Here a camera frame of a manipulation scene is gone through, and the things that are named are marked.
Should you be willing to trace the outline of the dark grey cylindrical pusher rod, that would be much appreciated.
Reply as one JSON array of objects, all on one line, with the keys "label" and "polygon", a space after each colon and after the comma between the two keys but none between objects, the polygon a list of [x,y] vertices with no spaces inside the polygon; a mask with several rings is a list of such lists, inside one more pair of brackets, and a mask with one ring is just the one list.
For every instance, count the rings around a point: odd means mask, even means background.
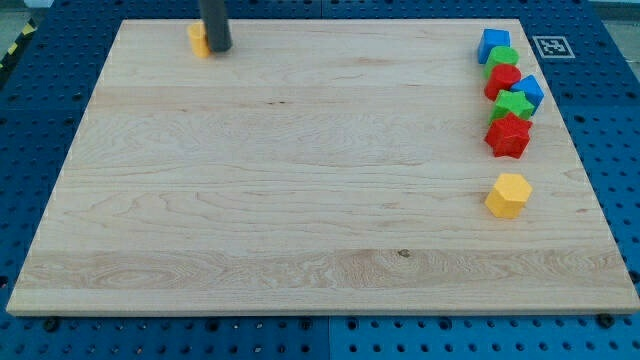
[{"label": "dark grey cylindrical pusher rod", "polygon": [[198,5],[210,50],[215,53],[227,52],[233,42],[225,1],[199,0]]}]

